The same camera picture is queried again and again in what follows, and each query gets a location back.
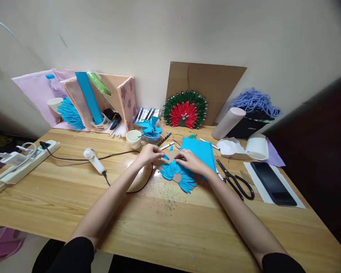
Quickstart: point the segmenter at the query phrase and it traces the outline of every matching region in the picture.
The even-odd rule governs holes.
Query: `smartphone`
[[[251,166],[264,185],[266,191],[277,205],[296,206],[297,203],[287,191],[275,172],[265,162],[251,162]]]

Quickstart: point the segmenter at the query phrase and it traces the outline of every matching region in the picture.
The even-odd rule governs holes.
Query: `pink object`
[[[237,107],[232,107],[227,111],[220,123],[213,129],[211,135],[214,139],[224,138],[230,130],[246,115],[246,112]]]
[[[134,77],[128,78],[122,85],[119,85],[117,89],[120,90],[121,94],[124,122],[128,131],[130,131],[133,126],[133,119],[136,115]]]
[[[55,68],[52,70],[12,78],[12,80],[34,103],[50,126],[58,129],[75,130],[74,126],[71,126],[66,122],[57,124],[56,121],[59,119],[59,115],[47,105],[47,101],[53,99],[54,94],[45,75],[55,75],[60,83],[65,87],[69,98],[80,114],[82,123],[86,127],[83,131],[110,133],[109,129],[100,130],[91,125],[90,120],[92,115],[75,76],[76,71],[79,70]],[[106,97],[116,106],[116,109],[119,111],[124,123],[126,124],[127,131],[131,130],[133,126],[132,121],[136,115],[134,77],[103,73],[99,74],[103,77],[103,83],[112,93],[112,96],[106,95]],[[91,86],[101,112],[107,108],[113,109],[107,99],[92,83]]]
[[[0,232],[0,260],[6,259],[17,253],[22,247],[25,238],[15,239],[15,229],[3,228]]]

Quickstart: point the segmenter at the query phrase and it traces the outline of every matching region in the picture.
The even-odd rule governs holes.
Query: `black sleeve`
[[[305,273],[291,256],[282,253],[266,254],[262,263],[264,273]]]
[[[69,241],[58,253],[47,273],[90,273],[94,246],[84,237]]]

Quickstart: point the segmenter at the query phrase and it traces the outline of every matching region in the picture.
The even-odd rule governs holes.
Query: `black cable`
[[[110,183],[109,183],[109,180],[107,180],[106,171],[103,171],[103,172],[102,172],[102,175],[105,177],[106,182],[107,182],[107,184],[109,185],[109,187],[111,187],[111,185],[110,185]]]
[[[40,141],[39,144],[41,145],[41,147],[42,147],[43,149],[46,149],[46,150],[48,151],[48,153],[49,153],[50,156],[53,156],[53,157],[56,158],[56,159],[71,160],[71,161],[88,161],[88,159],[73,159],[73,158],[56,157],[56,156],[54,156],[54,155],[48,150],[48,147],[47,147],[47,145],[46,145],[46,144],[47,144],[46,142]],[[106,159],[106,158],[109,158],[109,157],[113,157],[113,156],[116,156],[116,155],[127,154],[127,153],[130,153],[130,152],[137,152],[138,154],[140,153],[139,151],[136,151],[136,150],[127,151],[127,152],[122,152],[122,153],[118,153],[118,154],[111,154],[111,155],[108,155],[108,156],[105,156],[105,157],[101,157],[101,158],[99,158],[99,160]],[[147,182],[144,184],[144,186],[143,186],[140,190],[133,191],[133,192],[131,192],[131,193],[137,193],[137,192],[141,191],[141,190],[144,189],[144,187],[148,184],[150,178],[152,177],[153,169],[154,169],[153,163],[151,163],[151,165],[152,165],[152,171],[150,172],[150,176],[149,176]],[[109,181],[107,180],[106,172],[105,172],[105,171],[102,172],[102,175],[105,177],[106,182],[107,182],[107,184],[109,185],[109,187],[111,187]]]

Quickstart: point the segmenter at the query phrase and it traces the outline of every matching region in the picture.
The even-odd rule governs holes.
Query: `white power strip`
[[[46,141],[46,143],[50,144],[50,146],[48,146],[48,150],[51,153],[54,153],[61,146],[59,142],[56,142],[54,140]],[[23,165],[16,171],[11,172],[11,170],[15,168],[15,166],[11,166],[9,169],[3,172],[1,176],[5,175],[6,173],[8,174],[1,178],[0,181],[5,184],[17,184],[49,156],[48,151],[46,149],[43,149],[42,147],[39,147],[38,151],[40,151],[40,153],[37,156],[32,157],[25,165]]]

